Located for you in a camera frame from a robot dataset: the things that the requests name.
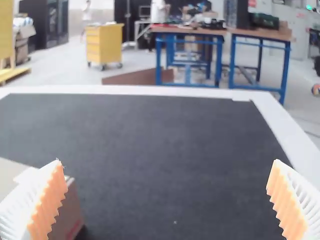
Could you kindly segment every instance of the white coat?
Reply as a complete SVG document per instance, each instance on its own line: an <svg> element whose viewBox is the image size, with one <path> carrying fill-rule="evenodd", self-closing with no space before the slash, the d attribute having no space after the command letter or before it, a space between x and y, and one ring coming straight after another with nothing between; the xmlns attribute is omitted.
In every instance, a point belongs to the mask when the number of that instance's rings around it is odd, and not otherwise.
<svg viewBox="0 0 320 240"><path fill-rule="evenodd" d="M82 7L82 20L83 21L91 21L91 9L90 4L85 3Z"/></svg>
<svg viewBox="0 0 320 240"><path fill-rule="evenodd" d="M151 0L150 21L152 24L163 24L166 22L165 0Z"/></svg>

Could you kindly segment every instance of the concrete floor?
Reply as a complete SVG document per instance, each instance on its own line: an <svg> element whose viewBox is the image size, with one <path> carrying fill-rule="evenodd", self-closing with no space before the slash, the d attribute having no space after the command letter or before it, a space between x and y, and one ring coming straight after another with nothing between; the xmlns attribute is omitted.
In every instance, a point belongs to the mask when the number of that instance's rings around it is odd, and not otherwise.
<svg viewBox="0 0 320 240"><path fill-rule="evenodd" d="M38 86L38 85L100 85L103 77L129 73L155 67L155 54L144 50L126 50L123 52L123 68L117 69L116 64L110 64L106 71L99 71L98 66L87 67L86 47L80 43L79 37L72 37L68 44L41 50L31 55L32 59L26 66L32 68L31 74L22 76L8 83L7 87ZM223 61L229 62L229 55L223 55ZM257 51L248 48L239 49L236 61L238 64L255 66ZM319 82L312 61L290 61L287 83L285 109L306 131L313 142L320 148L320 98L311 94L314 83ZM282 76L283 56L263 56L261 83L267 86L279 86ZM203 75L192 74L194 79L203 81ZM183 79L183 73L177 74ZM240 75L239 82L245 82ZM227 77L222 79L222 87L227 87Z"/></svg>

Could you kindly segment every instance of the computer monitor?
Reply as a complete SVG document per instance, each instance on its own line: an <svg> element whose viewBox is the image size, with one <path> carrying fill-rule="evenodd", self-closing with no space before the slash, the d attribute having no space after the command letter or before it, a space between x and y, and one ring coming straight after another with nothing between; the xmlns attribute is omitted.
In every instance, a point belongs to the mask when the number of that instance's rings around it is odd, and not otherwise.
<svg viewBox="0 0 320 240"><path fill-rule="evenodd" d="M139 18L150 18L151 6L139 6Z"/></svg>

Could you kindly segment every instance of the yellow cart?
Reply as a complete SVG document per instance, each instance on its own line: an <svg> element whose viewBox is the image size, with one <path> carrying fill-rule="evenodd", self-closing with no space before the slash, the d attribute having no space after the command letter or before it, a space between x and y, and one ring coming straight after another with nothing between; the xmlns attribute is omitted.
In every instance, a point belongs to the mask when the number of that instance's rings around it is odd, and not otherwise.
<svg viewBox="0 0 320 240"><path fill-rule="evenodd" d="M100 65L101 71L109 63L118 63L122 68L122 28L124 24L87 26L86 59L88 67L91 63Z"/></svg>
<svg viewBox="0 0 320 240"><path fill-rule="evenodd" d="M4 85L10 79L30 72L29 67L16 68L14 42L14 1L0 0L0 84ZM10 58L10 68L5 69Z"/></svg>

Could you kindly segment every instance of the blue metal frame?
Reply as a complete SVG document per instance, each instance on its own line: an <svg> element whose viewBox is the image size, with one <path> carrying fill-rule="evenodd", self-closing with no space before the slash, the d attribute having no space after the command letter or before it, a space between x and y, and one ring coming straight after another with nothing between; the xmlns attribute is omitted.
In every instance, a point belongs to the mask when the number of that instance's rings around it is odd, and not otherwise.
<svg viewBox="0 0 320 240"><path fill-rule="evenodd" d="M258 39L259 40L259 44L237 41L237 37L249 38L249 39ZM284 47L265 45L264 44L264 40L270 41L270 42L283 43ZM237 44L238 45L249 45L249 46L258 46L259 47L258 66L257 67L237 66L235 64L236 45ZM282 80L281 80L281 87L280 88L266 87L266 86L261 86L260 85L260 75L261 75L261 66L262 66L263 47L284 50L283 73L282 73ZM290 51L291 51L291 43L290 43L290 41L283 41L283 40L277 40L277 39L272 39L272 38L267 38L267 37L257 37L257 36L233 33L231 35L231 54L230 54L230 65L229 65L229 67L230 67L229 88L230 89L249 89L249 90L260 90L260 91L277 92L277 93L280 94L279 102L283 105L285 103L285 97L286 97ZM245 76L245 78L248 80L250 85L235 84L235 82L234 82L235 68L240 69L241 73ZM246 69L256 70L256 78L254 79L253 77L251 77L251 75L249 74L249 72L247 72Z"/></svg>
<svg viewBox="0 0 320 240"><path fill-rule="evenodd" d="M187 41L177 40L176 36L200 36L204 40ZM161 52L162 42L166 43L166 67L185 67L185 83L163 83L162 82L162 66L161 66ZM200 60L177 60L175 59L176 53L183 51L176 51L176 43L192 43L202 44L203 48L200 52ZM185 86L185 87L207 87L207 88L218 88L221 75L222 75L222 51L223 51L224 36L222 35L208 35L208 34L194 34L194 33L172 33L172 32L157 32L156 33L156 71L155 71L155 82L156 85L165 86ZM206 59L206 48L209 46L208 57ZM214 84L193 84L191 83L191 69L192 68L205 68L205 75L207 79L211 78L211 64L213 58L213 45L217 45L217 56L216 56L216 71L214 76Z"/></svg>

